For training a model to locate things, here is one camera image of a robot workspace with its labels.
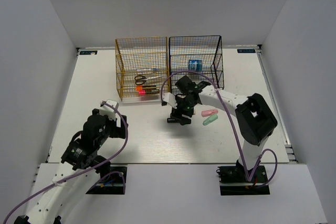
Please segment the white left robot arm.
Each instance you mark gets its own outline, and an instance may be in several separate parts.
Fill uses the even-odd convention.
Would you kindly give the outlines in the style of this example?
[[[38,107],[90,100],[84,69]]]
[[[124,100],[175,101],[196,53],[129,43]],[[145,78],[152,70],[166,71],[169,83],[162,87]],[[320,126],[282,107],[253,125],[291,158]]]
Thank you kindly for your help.
[[[102,101],[93,109],[81,131],[69,142],[50,185],[29,196],[15,208],[18,209],[36,196],[35,206],[15,223],[65,223],[66,218],[92,187],[110,178],[111,160],[98,154],[108,138],[128,140],[127,117],[118,111],[118,103]]]

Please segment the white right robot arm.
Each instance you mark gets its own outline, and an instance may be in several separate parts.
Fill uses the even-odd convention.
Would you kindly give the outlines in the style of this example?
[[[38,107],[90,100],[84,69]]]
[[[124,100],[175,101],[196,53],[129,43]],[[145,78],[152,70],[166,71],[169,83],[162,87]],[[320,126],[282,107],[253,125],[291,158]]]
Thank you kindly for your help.
[[[263,156],[263,148],[278,122],[262,95],[236,95],[215,87],[209,81],[193,82],[183,76],[175,84],[180,93],[162,94],[162,104],[172,108],[170,119],[180,125],[191,123],[194,107],[198,104],[212,106],[227,113],[231,120],[238,122],[233,127],[234,136],[242,136],[243,144],[238,144],[238,177],[247,182],[256,175],[256,168]]]

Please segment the green cap highlighter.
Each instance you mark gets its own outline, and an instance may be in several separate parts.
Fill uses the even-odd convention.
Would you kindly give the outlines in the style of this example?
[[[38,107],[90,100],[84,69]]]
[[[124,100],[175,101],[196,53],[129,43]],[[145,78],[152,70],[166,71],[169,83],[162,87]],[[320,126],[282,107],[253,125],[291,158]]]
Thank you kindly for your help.
[[[176,123],[176,120],[173,118],[167,118],[167,123]]]

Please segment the clear spray bottle blue cap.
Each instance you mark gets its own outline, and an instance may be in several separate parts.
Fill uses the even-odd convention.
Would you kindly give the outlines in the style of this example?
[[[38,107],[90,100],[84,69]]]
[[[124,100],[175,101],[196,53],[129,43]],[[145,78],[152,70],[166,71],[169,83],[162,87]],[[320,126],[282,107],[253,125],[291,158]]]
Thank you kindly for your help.
[[[159,68],[141,68],[141,69],[137,69],[136,72],[157,72],[159,71]]]

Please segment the orange cap highlighter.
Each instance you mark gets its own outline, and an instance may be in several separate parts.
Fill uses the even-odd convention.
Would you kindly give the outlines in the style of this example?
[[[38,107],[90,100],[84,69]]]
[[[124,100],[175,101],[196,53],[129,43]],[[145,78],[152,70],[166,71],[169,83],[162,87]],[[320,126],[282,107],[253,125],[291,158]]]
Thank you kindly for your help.
[[[141,91],[141,90],[151,90],[151,89],[156,89],[156,85],[150,85],[150,86],[136,86],[136,90],[137,91]]]

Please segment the pink cap highlighter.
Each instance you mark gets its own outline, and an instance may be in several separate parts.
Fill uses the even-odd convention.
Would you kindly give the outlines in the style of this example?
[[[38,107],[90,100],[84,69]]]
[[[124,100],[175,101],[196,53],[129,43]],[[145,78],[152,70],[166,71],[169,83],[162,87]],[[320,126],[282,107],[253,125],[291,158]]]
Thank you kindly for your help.
[[[152,94],[159,94],[160,91],[157,89],[150,89],[150,90],[140,90],[138,91],[139,95],[152,95]]]

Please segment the blue tape box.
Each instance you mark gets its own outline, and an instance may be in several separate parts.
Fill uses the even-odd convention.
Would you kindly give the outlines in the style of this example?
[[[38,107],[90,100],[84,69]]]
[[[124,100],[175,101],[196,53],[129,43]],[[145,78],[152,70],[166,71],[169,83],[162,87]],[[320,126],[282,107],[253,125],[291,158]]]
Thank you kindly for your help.
[[[192,59],[188,61],[189,71],[202,71],[203,62],[199,59]]]

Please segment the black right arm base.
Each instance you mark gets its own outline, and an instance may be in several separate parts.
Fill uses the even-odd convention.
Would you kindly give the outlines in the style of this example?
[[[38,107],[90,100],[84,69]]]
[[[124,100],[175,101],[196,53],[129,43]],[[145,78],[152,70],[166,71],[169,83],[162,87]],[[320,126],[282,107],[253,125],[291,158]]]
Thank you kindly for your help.
[[[270,195],[269,186],[262,186],[268,180],[264,166],[257,168],[250,182],[236,166],[219,166],[216,172],[221,196]]]

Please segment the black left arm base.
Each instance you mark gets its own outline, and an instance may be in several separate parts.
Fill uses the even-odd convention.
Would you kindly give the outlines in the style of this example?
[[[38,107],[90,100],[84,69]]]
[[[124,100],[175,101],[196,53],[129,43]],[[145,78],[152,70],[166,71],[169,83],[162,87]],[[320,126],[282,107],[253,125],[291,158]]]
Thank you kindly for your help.
[[[127,181],[127,166],[111,166],[109,174],[100,176],[100,180],[87,192],[88,195],[124,195]]]

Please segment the black handled scissors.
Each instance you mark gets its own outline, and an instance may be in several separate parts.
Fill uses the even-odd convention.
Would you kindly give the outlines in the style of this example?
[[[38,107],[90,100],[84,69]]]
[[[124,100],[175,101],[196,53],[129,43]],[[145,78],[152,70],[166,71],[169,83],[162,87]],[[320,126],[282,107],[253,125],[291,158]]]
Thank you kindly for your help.
[[[142,86],[142,85],[144,85],[149,80],[158,79],[158,78],[161,78],[161,77],[163,77],[163,76],[146,77],[144,75],[137,75],[137,76],[134,77],[134,83],[137,86]]]

